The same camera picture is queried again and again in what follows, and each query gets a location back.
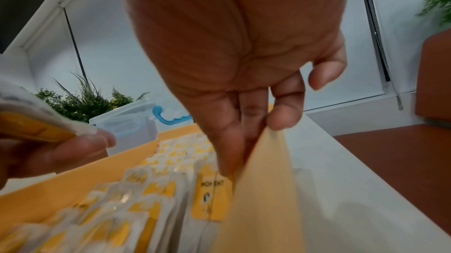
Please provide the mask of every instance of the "human hand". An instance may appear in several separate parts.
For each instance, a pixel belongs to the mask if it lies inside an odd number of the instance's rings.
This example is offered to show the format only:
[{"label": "human hand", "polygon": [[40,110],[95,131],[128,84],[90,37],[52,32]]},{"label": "human hand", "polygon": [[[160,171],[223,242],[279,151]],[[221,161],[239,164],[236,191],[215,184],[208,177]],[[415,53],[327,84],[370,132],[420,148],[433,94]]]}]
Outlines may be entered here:
[{"label": "human hand", "polygon": [[116,138],[104,130],[62,143],[0,140],[0,189],[9,178],[59,173],[104,158],[98,154],[114,145]]},{"label": "human hand", "polygon": [[[313,62],[319,90],[346,68],[346,0],[125,0],[134,30],[170,91],[233,175],[267,125],[298,123]],[[268,87],[275,97],[268,114]]]}]

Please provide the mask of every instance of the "table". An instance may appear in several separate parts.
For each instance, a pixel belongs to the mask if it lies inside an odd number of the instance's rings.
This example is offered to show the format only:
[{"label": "table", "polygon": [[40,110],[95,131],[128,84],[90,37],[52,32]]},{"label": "table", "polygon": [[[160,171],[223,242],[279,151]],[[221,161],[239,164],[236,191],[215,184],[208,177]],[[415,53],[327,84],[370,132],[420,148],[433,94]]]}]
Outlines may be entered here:
[{"label": "table", "polygon": [[449,253],[451,237],[306,115],[285,131],[307,253]]}]

